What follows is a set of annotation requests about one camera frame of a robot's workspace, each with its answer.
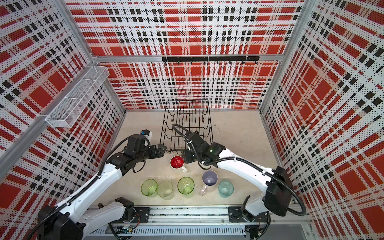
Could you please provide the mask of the white mug red inside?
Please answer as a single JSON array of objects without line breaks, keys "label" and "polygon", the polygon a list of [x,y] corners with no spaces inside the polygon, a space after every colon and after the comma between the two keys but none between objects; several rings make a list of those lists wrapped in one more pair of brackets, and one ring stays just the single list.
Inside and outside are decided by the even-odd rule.
[{"label": "white mug red inside", "polygon": [[174,170],[180,170],[183,173],[187,173],[188,170],[185,167],[185,162],[182,156],[173,156],[170,160],[170,166]]}]

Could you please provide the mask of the pink mug purple inside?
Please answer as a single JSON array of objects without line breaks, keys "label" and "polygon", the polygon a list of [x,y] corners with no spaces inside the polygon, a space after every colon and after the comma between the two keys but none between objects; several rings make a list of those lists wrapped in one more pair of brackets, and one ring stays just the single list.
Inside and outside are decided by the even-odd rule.
[{"label": "pink mug purple inside", "polygon": [[202,188],[199,195],[202,197],[209,188],[215,186],[219,180],[218,174],[215,171],[207,170],[202,175]]}]

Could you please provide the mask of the green patterned glass cup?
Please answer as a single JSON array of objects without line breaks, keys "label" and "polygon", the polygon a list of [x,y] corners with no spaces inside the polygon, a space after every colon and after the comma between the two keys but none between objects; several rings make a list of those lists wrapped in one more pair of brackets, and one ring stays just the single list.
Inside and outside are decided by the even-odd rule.
[{"label": "green patterned glass cup", "polygon": [[194,194],[195,182],[190,177],[183,177],[178,181],[178,191],[185,198],[191,198]]}]

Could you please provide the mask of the black wire dish rack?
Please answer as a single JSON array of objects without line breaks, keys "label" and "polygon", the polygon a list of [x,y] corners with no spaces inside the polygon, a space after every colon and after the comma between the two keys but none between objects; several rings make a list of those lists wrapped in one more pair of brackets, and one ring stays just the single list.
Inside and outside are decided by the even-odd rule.
[{"label": "black wire dish rack", "polygon": [[166,102],[160,143],[167,147],[167,153],[180,154],[188,146],[185,139],[172,128],[173,124],[190,132],[199,132],[200,137],[209,144],[214,142],[210,103],[207,99]]}]

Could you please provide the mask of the teal textured glass cup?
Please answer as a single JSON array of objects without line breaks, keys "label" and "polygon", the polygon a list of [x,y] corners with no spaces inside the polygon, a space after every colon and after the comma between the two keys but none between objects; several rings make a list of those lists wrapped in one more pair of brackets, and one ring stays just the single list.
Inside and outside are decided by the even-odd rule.
[{"label": "teal textured glass cup", "polygon": [[222,198],[228,198],[231,196],[234,192],[234,186],[233,184],[228,180],[223,180],[219,183],[219,195]]}]

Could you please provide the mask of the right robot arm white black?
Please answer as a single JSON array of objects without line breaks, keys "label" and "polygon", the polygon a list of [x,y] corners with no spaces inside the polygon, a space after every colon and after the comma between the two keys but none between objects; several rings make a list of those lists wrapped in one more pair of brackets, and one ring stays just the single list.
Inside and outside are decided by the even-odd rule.
[{"label": "right robot arm white black", "polygon": [[295,193],[284,168],[272,169],[254,164],[221,144],[208,144],[197,131],[187,131],[181,136],[188,146],[183,153],[187,163],[198,162],[203,166],[227,170],[249,181],[261,191],[256,196],[246,197],[243,203],[243,216],[253,218],[264,212],[271,212],[281,217],[287,212],[296,216],[307,214],[305,204]]}]

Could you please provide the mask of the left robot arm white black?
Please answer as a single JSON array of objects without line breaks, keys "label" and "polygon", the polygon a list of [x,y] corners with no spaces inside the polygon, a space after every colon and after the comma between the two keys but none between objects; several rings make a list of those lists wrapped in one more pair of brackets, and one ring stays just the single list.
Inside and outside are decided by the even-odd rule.
[{"label": "left robot arm white black", "polygon": [[99,171],[76,192],[56,206],[46,206],[38,213],[38,224],[26,237],[28,240],[82,240],[105,224],[121,219],[133,204],[119,198],[112,204],[91,214],[86,210],[113,183],[133,170],[137,163],[162,158],[163,144],[152,145],[152,133],[143,130],[123,141],[127,145],[121,152],[112,149]]}]

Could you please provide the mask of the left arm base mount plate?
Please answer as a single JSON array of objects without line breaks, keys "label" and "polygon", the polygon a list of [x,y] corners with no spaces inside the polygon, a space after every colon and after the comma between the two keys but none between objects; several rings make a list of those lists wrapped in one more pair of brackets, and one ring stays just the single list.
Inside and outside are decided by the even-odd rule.
[{"label": "left arm base mount plate", "polygon": [[145,224],[148,222],[149,215],[149,207],[133,207],[125,211],[123,216],[112,224]]}]

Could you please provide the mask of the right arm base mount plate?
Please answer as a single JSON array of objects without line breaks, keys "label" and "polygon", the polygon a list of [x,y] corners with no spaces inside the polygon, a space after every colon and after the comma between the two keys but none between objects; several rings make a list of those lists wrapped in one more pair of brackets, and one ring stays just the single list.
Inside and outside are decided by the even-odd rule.
[{"label": "right arm base mount plate", "polygon": [[241,206],[228,207],[228,215],[231,223],[267,223],[270,220],[266,212],[254,216]]}]

